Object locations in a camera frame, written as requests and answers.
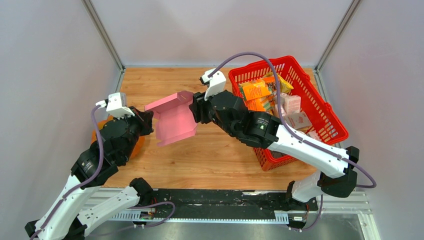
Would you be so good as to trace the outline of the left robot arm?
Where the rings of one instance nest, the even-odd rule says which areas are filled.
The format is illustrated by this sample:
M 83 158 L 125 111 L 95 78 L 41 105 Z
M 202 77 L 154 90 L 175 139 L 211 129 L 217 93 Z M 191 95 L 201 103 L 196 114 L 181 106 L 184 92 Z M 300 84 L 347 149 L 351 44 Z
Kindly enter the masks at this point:
M 38 220 L 25 225 L 34 240 L 84 240 L 102 223 L 124 209 L 153 203 L 153 189 L 141 177 L 106 201 L 83 210 L 83 206 L 106 181 L 124 166 L 140 137 L 153 133 L 152 111 L 129 107 L 129 114 L 113 118 L 102 128 L 93 116 L 96 141 L 82 152 L 70 170 L 67 182 L 50 207 Z

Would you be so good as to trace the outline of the yellow snack bag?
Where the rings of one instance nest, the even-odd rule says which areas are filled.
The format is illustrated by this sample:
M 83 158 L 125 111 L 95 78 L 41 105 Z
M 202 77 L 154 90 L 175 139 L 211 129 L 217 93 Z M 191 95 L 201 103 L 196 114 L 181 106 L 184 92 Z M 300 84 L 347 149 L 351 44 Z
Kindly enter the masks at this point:
M 294 89 L 294 87 L 289 82 L 287 82 L 284 78 L 282 78 L 279 74 L 277 74 L 277 77 L 278 77 L 279 86 L 280 86 L 279 89 L 281 93 L 288 94 L 291 90 Z M 262 79 L 269 86 L 269 88 L 272 89 L 274 93 L 277 92 L 277 84 L 276 84 L 275 77 L 272 71 L 266 73 L 262 77 Z

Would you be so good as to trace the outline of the orange pumpkin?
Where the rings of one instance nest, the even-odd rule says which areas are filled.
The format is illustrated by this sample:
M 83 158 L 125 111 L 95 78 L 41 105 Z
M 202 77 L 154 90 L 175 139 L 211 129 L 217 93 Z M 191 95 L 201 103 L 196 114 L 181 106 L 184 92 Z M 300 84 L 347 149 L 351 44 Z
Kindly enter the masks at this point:
M 99 121 L 97 123 L 99 130 L 101 130 L 104 127 L 104 125 L 110 120 L 113 120 L 113 116 L 111 116 L 111 115 L 109 115 L 105 120 Z M 91 142 L 93 143 L 96 140 L 97 140 L 96 131 L 93 130 L 92 133 L 91 133 Z M 129 157 L 130 160 L 134 159 L 141 152 L 142 147 L 144 145 L 144 142 L 145 142 L 145 137 L 140 136 L 137 143 L 135 144 L 135 147 L 134 147 L 130 157 Z

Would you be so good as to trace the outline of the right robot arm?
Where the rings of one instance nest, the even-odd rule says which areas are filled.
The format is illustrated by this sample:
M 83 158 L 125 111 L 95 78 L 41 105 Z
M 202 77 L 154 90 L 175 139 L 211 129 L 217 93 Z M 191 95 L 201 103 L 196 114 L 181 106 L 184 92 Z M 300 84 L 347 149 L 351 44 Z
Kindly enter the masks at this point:
M 197 92 L 189 109 L 196 123 L 214 123 L 248 147 L 279 152 L 314 166 L 314 174 L 287 187 L 285 203 L 293 210 L 322 194 L 347 198 L 357 186 L 358 174 L 348 162 L 358 157 L 357 148 L 337 148 L 300 134 L 269 113 L 248 110 L 240 97 L 227 90 L 209 97 Z

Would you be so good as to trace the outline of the aluminium frame rail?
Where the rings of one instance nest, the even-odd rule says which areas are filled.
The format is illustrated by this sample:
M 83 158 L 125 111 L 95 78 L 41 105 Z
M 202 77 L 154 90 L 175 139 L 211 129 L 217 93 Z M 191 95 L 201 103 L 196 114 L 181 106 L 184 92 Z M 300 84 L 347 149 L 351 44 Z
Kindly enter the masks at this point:
M 364 192 L 348 198 L 325 195 L 307 203 L 289 202 L 284 191 L 156 188 L 147 203 L 136 206 L 134 192 L 124 188 L 101 188 L 88 198 L 78 215 L 94 230 L 106 221 L 171 223 L 276 224 L 302 231 L 314 223 L 314 215 L 356 217 L 366 240 L 378 240 L 372 210 Z

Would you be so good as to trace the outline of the pink white carton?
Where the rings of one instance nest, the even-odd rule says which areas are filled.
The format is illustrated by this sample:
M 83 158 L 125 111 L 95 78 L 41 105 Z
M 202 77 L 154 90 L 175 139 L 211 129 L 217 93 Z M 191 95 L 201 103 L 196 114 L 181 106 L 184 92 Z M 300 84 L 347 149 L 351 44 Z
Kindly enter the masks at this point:
M 312 126 L 305 112 L 293 113 L 284 116 L 286 123 L 295 130 L 305 130 Z

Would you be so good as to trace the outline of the orange snack box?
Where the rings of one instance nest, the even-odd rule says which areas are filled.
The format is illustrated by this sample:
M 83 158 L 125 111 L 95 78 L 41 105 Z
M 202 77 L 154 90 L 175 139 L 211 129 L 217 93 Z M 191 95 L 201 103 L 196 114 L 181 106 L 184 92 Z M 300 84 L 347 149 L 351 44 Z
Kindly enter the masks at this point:
M 238 88 L 245 101 L 267 97 L 272 94 L 272 89 L 262 78 L 241 83 Z

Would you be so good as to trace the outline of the pink paper box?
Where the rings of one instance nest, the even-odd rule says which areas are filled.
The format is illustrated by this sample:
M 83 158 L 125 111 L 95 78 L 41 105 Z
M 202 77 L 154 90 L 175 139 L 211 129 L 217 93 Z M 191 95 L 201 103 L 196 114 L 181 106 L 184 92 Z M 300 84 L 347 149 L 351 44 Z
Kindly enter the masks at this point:
M 164 147 L 196 134 L 198 124 L 189 108 L 193 95 L 183 90 L 144 106 L 144 110 L 152 111 L 157 120 L 154 128 L 157 146 Z

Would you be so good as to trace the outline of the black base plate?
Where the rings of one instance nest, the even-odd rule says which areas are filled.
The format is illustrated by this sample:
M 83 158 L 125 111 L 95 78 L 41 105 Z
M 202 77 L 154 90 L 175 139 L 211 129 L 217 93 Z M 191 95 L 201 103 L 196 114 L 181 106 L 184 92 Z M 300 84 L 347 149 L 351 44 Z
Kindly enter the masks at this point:
M 154 217 L 193 220 L 271 220 L 276 212 L 317 211 L 317 199 L 290 203 L 284 191 L 159 188 L 152 193 Z

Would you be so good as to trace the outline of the pink small box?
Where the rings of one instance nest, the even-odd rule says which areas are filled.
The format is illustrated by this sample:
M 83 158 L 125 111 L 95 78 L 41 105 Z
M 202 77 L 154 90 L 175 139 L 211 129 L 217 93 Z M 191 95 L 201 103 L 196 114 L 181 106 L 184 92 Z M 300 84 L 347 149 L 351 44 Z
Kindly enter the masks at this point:
M 283 107 L 287 115 L 299 113 L 301 111 L 301 97 L 298 95 L 286 96 Z

